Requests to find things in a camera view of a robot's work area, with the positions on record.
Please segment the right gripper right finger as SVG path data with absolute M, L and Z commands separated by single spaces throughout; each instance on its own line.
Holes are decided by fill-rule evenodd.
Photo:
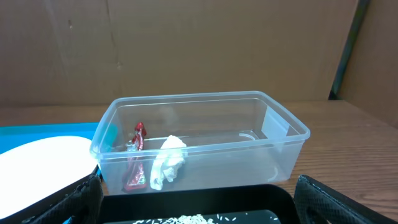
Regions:
M 301 223 L 395 224 L 394 220 L 307 175 L 299 176 L 294 200 Z

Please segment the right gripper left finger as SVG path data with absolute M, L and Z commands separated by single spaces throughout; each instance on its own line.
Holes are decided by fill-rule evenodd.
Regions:
M 96 223 L 103 201 L 101 179 L 91 174 L 72 193 L 64 196 L 46 211 L 27 218 L 23 224 L 93 224 Z

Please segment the red ketchup sachet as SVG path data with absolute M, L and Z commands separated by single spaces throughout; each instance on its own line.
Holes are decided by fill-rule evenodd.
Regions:
M 128 148 L 128 151 L 138 152 L 144 149 L 144 137 L 147 131 L 144 123 L 139 122 L 134 128 L 134 136 L 131 140 L 132 145 Z M 131 157 L 127 159 L 127 169 L 123 174 L 122 183 L 123 190 L 131 192 L 133 190 L 139 190 L 146 188 L 146 176 L 144 171 L 144 165 L 139 157 Z

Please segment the white tissue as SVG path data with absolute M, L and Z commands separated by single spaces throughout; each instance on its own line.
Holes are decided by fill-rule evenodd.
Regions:
M 164 180 L 173 182 L 177 178 L 178 170 L 185 163 L 182 148 L 187 145 L 178 137 L 170 135 L 160 148 L 150 172 L 150 187 L 162 190 Z

